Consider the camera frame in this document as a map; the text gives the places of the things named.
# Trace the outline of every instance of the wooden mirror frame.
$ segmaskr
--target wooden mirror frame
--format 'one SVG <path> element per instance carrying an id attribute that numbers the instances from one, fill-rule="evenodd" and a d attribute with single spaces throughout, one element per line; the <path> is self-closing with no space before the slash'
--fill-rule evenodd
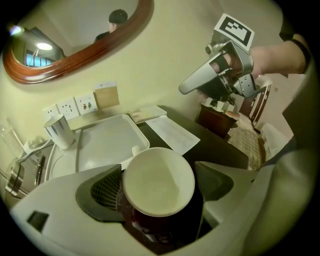
<path id="1" fill-rule="evenodd" d="M 128 21 L 116 31 L 108 34 L 90 46 L 43 67 L 28 67 L 17 61 L 10 45 L 3 54 L 3 65 L 7 74 L 20 84 L 38 84 L 61 78 L 74 72 L 126 42 L 141 32 L 149 22 L 154 9 L 153 0 L 138 0 L 138 6 Z"/>

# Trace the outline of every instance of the wall socket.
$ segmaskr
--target wall socket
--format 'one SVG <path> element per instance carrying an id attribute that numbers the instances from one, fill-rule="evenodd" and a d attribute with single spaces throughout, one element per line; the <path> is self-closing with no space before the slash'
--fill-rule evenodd
<path id="1" fill-rule="evenodd" d="M 72 97 L 71 99 L 68 99 L 66 101 L 57 103 L 57 106 L 58 106 L 60 113 L 64 114 L 64 117 L 66 120 L 76 118 L 80 115 L 74 97 Z"/>
<path id="2" fill-rule="evenodd" d="M 98 110 L 95 94 L 93 92 L 75 97 L 75 102 L 80 115 L 85 115 Z"/>
<path id="3" fill-rule="evenodd" d="M 42 110 L 44 120 L 47 122 L 49 121 L 52 117 L 57 116 L 60 114 L 58 106 L 56 104 L 46 107 Z"/>

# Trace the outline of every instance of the white cable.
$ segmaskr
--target white cable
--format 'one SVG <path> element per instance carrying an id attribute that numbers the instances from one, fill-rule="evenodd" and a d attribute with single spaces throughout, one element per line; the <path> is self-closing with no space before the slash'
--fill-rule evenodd
<path id="1" fill-rule="evenodd" d="M 34 150 L 32 150 L 29 154 L 26 154 L 24 157 L 18 158 L 17 161 L 21 161 L 21 160 L 25 160 L 27 159 L 33 152 L 38 151 L 38 150 L 42 150 L 44 147 L 46 147 L 49 143 L 51 142 L 51 139 L 49 139 L 45 144 L 43 144 L 40 147 L 35 148 Z"/>

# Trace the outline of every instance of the brown paper card on wall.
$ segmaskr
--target brown paper card on wall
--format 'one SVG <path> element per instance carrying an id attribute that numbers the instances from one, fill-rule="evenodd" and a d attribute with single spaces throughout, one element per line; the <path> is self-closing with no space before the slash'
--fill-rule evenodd
<path id="1" fill-rule="evenodd" d="M 120 104 L 116 86 L 95 90 L 95 98 L 99 109 L 104 109 Z"/>

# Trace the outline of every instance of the white cup with blue pattern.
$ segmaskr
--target white cup with blue pattern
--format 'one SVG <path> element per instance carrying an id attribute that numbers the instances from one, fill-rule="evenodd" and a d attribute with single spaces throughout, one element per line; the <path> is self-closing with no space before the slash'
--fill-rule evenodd
<path id="1" fill-rule="evenodd" d="M 63 114 L 53 116 L 45 123 L 44 128 L 51 140 L 63 150 L 69 148 L 74 142 L 74 134 Z"/>

